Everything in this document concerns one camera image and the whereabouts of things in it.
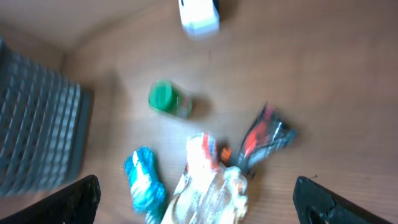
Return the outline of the beige cookie pouch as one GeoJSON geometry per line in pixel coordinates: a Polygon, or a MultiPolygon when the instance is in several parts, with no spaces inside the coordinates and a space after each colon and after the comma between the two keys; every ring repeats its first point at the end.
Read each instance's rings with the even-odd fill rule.
{"type": "Polygon", "coordinates": [[[237,167],[184,172],[162,223],[238,224],[248,210],[248,182],[237,167]]]}

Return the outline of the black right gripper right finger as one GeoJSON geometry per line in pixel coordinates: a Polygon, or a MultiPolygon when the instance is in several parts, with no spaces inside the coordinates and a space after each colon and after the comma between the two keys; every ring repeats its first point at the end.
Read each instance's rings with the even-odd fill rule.
{"type": "Polygon", "coordinates": [[[304,176],[297,178],[293,201],[301,224],[391,224],[304,176]]]}

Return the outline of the teal Listerine mouthwash bottle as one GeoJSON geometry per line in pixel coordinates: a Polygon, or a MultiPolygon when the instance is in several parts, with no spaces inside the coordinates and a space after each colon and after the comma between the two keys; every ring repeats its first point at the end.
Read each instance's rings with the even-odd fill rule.
{"type": "Polygon", "coordinates": [[[132,209],[145,215],[146,223],[160,224],[165,213],[167,191],[157,174],[157,160],[151,148],[137,148],[124,163],[129,181],[132,209]]]}

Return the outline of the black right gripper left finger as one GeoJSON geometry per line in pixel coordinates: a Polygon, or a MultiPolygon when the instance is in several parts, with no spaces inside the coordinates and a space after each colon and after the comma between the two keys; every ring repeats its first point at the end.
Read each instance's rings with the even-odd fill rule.
{"type": "Polygon", "coordinates": [[[88,175],[45,199],[1,219],[2,224],[93,224],[101,199],[97,176],[88,175]]]}

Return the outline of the black hex wrench set pack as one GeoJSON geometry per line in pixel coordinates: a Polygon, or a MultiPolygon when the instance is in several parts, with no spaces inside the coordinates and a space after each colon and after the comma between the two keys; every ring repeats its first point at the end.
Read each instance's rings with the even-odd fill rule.
{"type": "Polygon", "coordinates": [[[272,105],[266,103],[257,114],[237,150],[226,145],[218,158],[227,167],[240,168],[243,175],[253,178],[258,165],[273,152],[292,144],[297,130],[286,123],[272,105]]]}

